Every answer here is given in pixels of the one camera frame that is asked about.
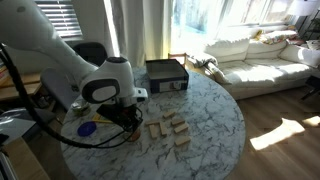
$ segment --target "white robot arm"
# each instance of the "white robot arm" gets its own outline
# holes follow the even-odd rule
[[[72,73],[83,98],[90,103],[113,99],[129,107],[148,97],[145,89],[134,86],[126,59],[109,58],[99,68],[87,63],[58,36],[33,0],[0,0],[0,42],[50,56]]]

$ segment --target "blue object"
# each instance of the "blue object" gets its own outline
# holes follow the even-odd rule
[[[97,129],[96,123],[85,122],[78,128],[78,135],[81,137],[86,137],[92,134]]]

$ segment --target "window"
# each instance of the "window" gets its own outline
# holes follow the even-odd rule
[[[234,26],[286,24],[293,0],[174,0],[171,46],[214,39],[219,29]]]
[[[77,15],[71,0],[34,0],[47,15],[62,38],[81,37]]]

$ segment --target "marble table top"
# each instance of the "marble table top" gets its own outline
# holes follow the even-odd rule
[[[112,149],[80,149],[61,144],[64,159],[77,179],[223,179],[238,162],[245,141],[242,113],[234,99],[217,83],[195,72],[189,73],[185,91],[151,94],[145,68],[134,68],[137,87],[147,89],[149,99],[137,104],[144,121],[159,119],[168,128],[163,137],[152,139],[149,128],[140,126],[141,137]],[[89,137],[79,137],[78,127],[90,121],[99,105],[91,105],[89,114],[77,117],[69,111],[61,134],[75,141],[97,144],[121,129],[113,124],[97,123]],[[168,110],[183,118],[188,131],[175,134],[170,119],[163,120]],[[181,135],[191,142],[175,146]]]

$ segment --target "window blinds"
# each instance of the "window blinds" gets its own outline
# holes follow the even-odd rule
[[[59,36],[81,37],[77,15],[71,0],[34,0],[40,9],[47,15]]]

